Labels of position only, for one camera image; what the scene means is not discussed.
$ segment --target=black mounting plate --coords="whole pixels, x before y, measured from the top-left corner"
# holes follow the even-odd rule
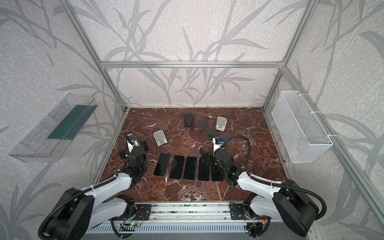
[[[249,220],[245,216],[243,204],[230,203],[229,209],[231,210],[232,220]]]
[[[127,156],[125,156],[126,155],[126,151],[125,150],[120,151],[119,155],[120,155],[121,160],[127,159]]]
[[[132,220],[143,220],[144,216],[144,221],[149,220],[149,215],[151,214],[151,204],[135,204],[137,207],[137,211],[141,212],[143,215],[140,213],[137,213],[136,216]]]

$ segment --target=black smartphone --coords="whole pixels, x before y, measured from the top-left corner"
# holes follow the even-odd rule
[[[224,180],[224,176],[218,171],[215,161],[211,163],[211,178],[214,182],[220,182]]]
[[[160,153],[153,175],[164,177],[167,172],[170,154]]]
[[[209,181],[209,164],[207,163],[207,160],[204,162],[203,158],[199,158],[199,169],[197,171],[197,180],[199,181]]]
[[[187,157],[185,161],[184,175],[183,179],[185,180],[195,180],[196,175],[196,157]]]
[[[169,178],[181,179],[184,166],[184,156],[176,155],[172,161],[172,167],[170,168]]]

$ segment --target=metal bracket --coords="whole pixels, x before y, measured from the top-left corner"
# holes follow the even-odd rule
[[[229,204],[229,209],[232,220],[249,220],[249,218],[245,216],[243,204],[231,203]]]
[[[136,214],[136,216],[132,220],[148,221],[149,215],[151,214],[151,204],[136,204],[136,207],[137,207],[137,212],[138,213],[140,212],[143,215]]]
[[[103,68],[280,68],[278,61],[102,61]]]

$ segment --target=clear plastic tray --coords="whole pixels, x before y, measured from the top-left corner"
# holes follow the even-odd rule
[[[66,95],[9,155],[23,162],[57,162],[95,110],[93,100]]]

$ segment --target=vented panel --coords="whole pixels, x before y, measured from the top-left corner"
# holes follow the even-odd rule
[[[121,230],[120,223],[115,223]],[[244,223],[143,223],[140,227],[127,228],[120,233],[210,233],[210,232],[245,232]],[[113,233],[110,223],[102,223],[87,233]]]

